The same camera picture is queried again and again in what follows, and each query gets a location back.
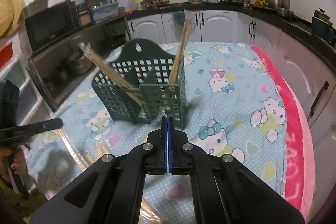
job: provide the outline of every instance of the microwave oven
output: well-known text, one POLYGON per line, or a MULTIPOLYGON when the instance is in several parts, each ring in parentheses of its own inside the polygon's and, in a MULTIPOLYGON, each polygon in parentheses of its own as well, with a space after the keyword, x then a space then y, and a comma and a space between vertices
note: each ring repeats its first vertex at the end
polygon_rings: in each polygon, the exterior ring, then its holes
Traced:
POLYGON ((36 14, 21 15, 19 39, 26 57, 38 54, 72 32, 80 29, 73 1, 58 3, 36 14))

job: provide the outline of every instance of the red container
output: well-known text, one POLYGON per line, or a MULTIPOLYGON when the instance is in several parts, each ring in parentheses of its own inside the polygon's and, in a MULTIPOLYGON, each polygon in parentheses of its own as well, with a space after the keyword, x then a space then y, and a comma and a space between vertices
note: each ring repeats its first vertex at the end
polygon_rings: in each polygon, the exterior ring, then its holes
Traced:
POLYGON ((10 42, 6 47, 0 50, 0 69, 4 64, 8 62, 13 56, 12 42, 10 42))

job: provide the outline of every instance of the white kitchen cabinet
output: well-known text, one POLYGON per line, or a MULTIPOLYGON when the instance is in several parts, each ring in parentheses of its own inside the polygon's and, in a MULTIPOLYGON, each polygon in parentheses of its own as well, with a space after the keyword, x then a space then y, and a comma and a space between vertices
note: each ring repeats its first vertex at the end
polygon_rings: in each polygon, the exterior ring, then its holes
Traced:
POLYGON ((336 90, 310 128, 315 158, 316 196, 314 211, 322 206, 336 181, 336 90))
POLYGON ((132 38, 147 38, 157 44, 166 43, 161 14, 128 21, 132 38))
MULTIPOLYGON (((194 16, 194 20, 196 22, 196 28, 195 31, 190 34, 188 41, 201 42, 200 13, 199 11, 192 11, 192 15, 194 16)), ((183 32, 183 25, 177 25, 173 22, 173 14, 162 14, 162 23, 165 32, 166 43, 180 42, 183 32)))
POLYGON ((311 126, 327 104, 334 88, 333 73, 300 42, 281 32, 275 66, 289 84, 298 98, 311 126), (328 82, 327 90, 322 91, 321 97, 310 116, 310 109, 319 91, 328 82))
POLYGON ((252 43, 253 23, 255 23, 254 17, 244 13, 238 13, 238 43, 252 43))
POLYGON ((238 13, 201 10, 202 42, 238 42, 238 13))
POLYGON ((251 33, 251 44, 262 49, 271 61, 276 63, 281 30, 262 20, 255 19, 253 25, 251 26, 251 33))

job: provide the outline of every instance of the person's hand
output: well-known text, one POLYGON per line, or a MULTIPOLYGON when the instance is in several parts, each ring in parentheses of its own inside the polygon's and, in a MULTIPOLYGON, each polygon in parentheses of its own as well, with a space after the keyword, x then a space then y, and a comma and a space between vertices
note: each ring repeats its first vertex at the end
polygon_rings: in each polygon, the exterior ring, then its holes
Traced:
MULTIPOLYGON (((8 157, 13 153, 13 150, 10 147, 0 147, 0 176, 10 182, 9 176, 6 171, 5 164, 3 162, 4 157, 8 157)), ((11 168, 15 170, 15 174, 25 174, 27 172, 26 160, 23 154, 22 149, 14 153, 14 162, 11 165, 11 168)))

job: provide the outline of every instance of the wooden chopstick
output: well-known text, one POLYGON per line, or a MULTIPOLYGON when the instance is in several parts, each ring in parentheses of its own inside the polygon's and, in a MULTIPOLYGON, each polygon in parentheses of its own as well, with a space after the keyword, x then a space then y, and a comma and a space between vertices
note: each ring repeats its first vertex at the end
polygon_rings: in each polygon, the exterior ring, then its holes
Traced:
MULTIPOLYGON (((102 61, 97 54, 90 52, 87 54, 87 58, 92 63, 94 63, 98 68, 100 68, 100 70, 105 75, 107 75, 107 77, 110 78, 118 87, 126 89, 133 88, 133 86, 129 82, 127 82, 124 78, 122 78, 120 74, 116 73, 114 69, 111 68, 105 61, 102 61)), ((139 93, 126 92, 126 94, 142 107, 144 101, 139 93)))
POLYGON ((169 80, 168 80, 169 84, 176 84, 177 83, 178 75, 179 75, 180 62, 181 62, 181 59, 182 59, 183 54, 184 54, 185 47, 186 47, 187 42, 188 42, 190 32, 191 32, 191 25, 189 24, 189 21, 187 20, 187 18, 185 18, 181 41, 180 41, 179 48, 178 48, 176 56, 175 56, 175 60, 174 60, 174 63, 173 63, 173 68, 172 68, 172 70, 170 72, 170 75, 169 75, 169 80))

